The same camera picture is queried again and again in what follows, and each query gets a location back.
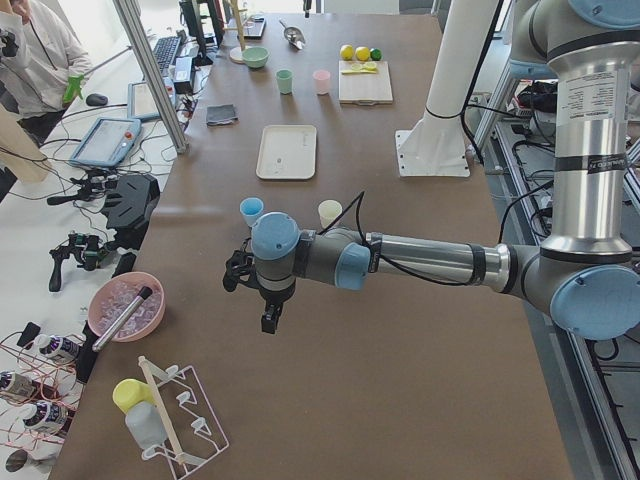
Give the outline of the cream cup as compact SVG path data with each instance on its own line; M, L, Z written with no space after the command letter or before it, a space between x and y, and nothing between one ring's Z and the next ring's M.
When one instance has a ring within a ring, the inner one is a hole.
M327 228L343 212L342 204L333 199L323 200L318 205L318 215L322 228Z

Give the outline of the pink cup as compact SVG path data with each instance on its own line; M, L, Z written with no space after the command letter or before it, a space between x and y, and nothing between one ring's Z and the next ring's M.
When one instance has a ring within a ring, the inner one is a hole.
M327 70L316 70L312 74L314 81L315 93L317 95L325 95L330 91L331 73Z

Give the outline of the cream rabbit tray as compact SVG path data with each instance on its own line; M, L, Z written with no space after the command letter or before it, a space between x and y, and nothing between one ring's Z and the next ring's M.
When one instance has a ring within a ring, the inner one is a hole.
M313 125L263 128L256 175L262 180L309 180L315 175L317 129Z

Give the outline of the blue cup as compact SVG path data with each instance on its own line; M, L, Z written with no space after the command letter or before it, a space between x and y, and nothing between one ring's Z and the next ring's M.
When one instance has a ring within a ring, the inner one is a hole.
M252 227L264 212L264 202L258 197L247 197L239 206L239 211L248 227Z

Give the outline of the metal muddler tube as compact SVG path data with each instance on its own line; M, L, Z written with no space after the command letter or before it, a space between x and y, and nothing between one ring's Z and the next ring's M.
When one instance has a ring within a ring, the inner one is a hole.
M117 319L107 328L107 330L92 344L93 352L100 352L107 343L126 324L130 317L140 308L140 306L152 295L153 290L148 286L143 286L130 304L122 311Z

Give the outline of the yellow cup on rack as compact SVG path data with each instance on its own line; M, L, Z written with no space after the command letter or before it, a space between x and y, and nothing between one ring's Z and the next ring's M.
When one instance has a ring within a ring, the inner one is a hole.
M121 380L113 389L112 400L124 414L141 402L155 404L148 384L134 378Z

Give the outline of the blue teach pendant near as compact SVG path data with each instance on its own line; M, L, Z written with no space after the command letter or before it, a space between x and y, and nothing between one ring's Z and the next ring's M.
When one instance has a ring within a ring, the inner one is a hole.
M114 167L129 154L141 132L135 118L98 118L69 158L75 166Z

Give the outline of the blue teach pendant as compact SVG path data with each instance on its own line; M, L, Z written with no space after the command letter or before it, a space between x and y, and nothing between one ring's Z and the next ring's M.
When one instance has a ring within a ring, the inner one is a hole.
M129 154L141 132L135 118L98 118L69 158L75 166L114 167Z
M128 85L127 116L141 122L160 118L159 110L146 82Z

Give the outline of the wooden cutting board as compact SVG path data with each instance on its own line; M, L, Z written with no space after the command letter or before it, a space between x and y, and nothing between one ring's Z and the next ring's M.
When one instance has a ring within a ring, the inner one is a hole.
M350 70L352 63L359 63L363 67L366 62L343 60L339 62L339 102L358 105L391 104L393 93L388 63L375 62L378 74L341 75L340 71Z

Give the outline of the blue teach pendant far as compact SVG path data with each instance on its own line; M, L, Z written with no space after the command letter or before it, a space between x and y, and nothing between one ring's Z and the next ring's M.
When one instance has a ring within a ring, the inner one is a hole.
M159 110L146 82L128 85L127 116L141 122L160 118Z

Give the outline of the yellow plastic knife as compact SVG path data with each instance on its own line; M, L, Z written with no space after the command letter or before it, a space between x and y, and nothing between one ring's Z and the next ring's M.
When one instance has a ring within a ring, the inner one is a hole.
M369 75L369 74L378 74L378 70L374 69L374 70L367 70L367 69L360 69L360 70L341 70L340 71L341 75Z

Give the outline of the wooden mug tree stand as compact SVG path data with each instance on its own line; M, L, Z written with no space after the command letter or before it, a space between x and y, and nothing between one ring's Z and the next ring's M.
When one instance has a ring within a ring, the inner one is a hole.
M244 37L244 23L243 23L243 13L246 11L245 8L240 8L237 0L225 0L224 3L229 6L232 17L234 19L234 26L227 26L227 31L235 31L237 33L239 45L237 47L233 47L229 52L229 59L236 64L244 64L244 52L249 49L252 49L251 45L246 43Z

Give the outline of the metal scoop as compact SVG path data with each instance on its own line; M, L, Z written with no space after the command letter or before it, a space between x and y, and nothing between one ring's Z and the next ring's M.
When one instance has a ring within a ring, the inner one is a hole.
M295 26L287 25L283 19L280 19L279 23L283 27L283 35L287 42L297 50L303 50L306 40L302 31Z

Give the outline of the black keyboard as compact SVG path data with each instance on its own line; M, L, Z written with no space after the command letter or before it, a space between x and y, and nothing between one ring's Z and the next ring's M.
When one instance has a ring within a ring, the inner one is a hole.
M161 70L168 69L175 61L180 48L181 39L178 36L159 38L152 49L158 67Z

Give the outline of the black monitor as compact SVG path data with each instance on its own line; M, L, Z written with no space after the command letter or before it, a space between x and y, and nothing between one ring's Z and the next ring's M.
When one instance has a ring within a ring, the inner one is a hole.
M207 6L208 18L213 27L213 40L211 42L207 42L205 38L200 10L201 5ZM196 40L198 45L194 59L195 65L198 67L212 65L222 44L225 32L219 2L213 0L180 0L179 6L182 17L186 21L189 35Z

